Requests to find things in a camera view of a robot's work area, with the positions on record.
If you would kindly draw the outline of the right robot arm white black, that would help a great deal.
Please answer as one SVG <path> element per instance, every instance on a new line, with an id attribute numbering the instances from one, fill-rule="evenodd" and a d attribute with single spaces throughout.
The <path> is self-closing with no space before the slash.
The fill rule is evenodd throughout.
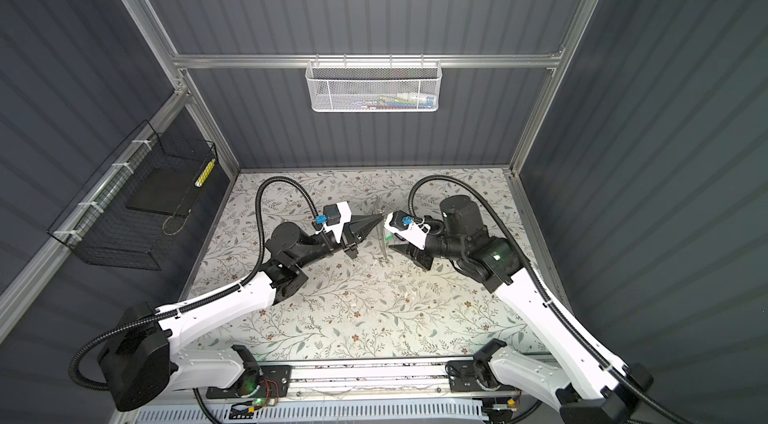
<path id="1" fill-rule="evenodd" d="M 515 387 L 549 406 L 566 423 L 626 423 L 640 400 L 627 384 L 647 390 L 653 382 L 640 365 L 628 366 L 606 349 L 592 356 L 568 331 L 583 326 L 554 297 L 543 296 L 524 256 L 506 238 L 490 235 L 478 205 L 466 195 L 444 199 L 439 219 L 404 211 L 389 214 L 385 228 L 397 238 L 394 251 L 428 270 L 437 258 L 481 284 L 533 331 L 554 358 L 542 363 L 494 338 L 474 355 L 474 373 L 486 388 Z"/>

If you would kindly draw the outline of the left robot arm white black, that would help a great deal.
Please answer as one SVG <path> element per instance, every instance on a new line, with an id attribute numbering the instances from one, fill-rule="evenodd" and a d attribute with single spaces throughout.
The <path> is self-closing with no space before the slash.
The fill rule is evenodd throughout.
<path id="1" fill-rule="evenodd" d="M 116 409 L 140 408 L 167 391 L 208 387 L 255 391 L 258 364 L 244 346 L 209 353 L 191 351 L 189 344 L 293 296 L 308 280 L 305 266 L 339 251 L 355 257 L 382 219 L 380 214 L 343 216 L 339 224 L 313 234 L 295 223 L 281 223 L 266 241 L 269 260 L 248 283 L 223 286 L 162 309 L 145 305 L 129 309 L 121 318 L 122 330 L 106 340 L 97 358 Z"/>

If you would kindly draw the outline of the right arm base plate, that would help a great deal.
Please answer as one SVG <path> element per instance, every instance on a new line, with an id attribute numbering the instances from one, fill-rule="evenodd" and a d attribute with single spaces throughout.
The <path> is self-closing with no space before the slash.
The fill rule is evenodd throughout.
<path id="1" fill-rule="evenodd" d="M 506 393 L 520 395 L 521 391 L 505 384 L 482 384 L 475 373 L 471 359 L 449 360 L 444 365 L 448 377 L 449 388 L 453 393 Z"/>

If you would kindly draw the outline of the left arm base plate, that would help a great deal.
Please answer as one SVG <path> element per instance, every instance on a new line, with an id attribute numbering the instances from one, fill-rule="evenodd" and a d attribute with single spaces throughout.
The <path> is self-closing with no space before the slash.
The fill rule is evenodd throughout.
<path id="1" fill-rule="evenodd" d="M 288 365 L 261 366 L 259 372 L 246 370 L 229 388 L 208 387 L 205 397 L 222 399 L 280 399 L 287 396 L 293 368 Z"/>

